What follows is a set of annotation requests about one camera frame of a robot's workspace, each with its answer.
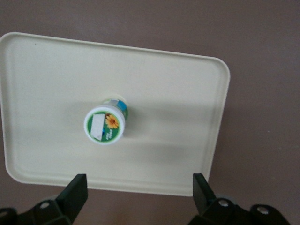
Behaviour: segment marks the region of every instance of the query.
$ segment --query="flower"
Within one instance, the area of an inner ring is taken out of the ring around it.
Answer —
[[[107,124],[107,127],[110,129],[117,129],[119,127],[119,122],[117,118],[115,118],[111,114],[106,116],[105,123]]]

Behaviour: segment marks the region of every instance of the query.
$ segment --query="brown background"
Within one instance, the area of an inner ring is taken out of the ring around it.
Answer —
[[[0,36],[11,31],[224,60],[231,82],[209,183],[300,224],[300,1],[0,0]],[[63,189],[14,181],[0,148],[0,207],[22,212]],[[185,225],[195,214],[190,197],[89,190],[75,224]]]

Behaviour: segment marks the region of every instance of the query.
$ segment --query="label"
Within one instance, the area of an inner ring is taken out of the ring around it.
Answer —
[[[87,130],[98,142],[111,142],[119,133],[120,122],[117,117],[106,111],[99,111],[88,119]]]

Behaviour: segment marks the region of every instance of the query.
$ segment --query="white lid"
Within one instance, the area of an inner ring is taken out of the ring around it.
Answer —
[[[87,137],[102,145],[118,141],[125,129],[125,117],[112,105],[101,105],[92,109],[84,119],[84,131]]]

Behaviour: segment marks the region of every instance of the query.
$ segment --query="tray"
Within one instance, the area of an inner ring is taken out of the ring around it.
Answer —
[[[0,39],[7,172],[24,183],[192,195],[209,178],[230,73],[220,59],[8,33]],[[108,98],[128,105],[124,136],[98,145],[86,114]]]

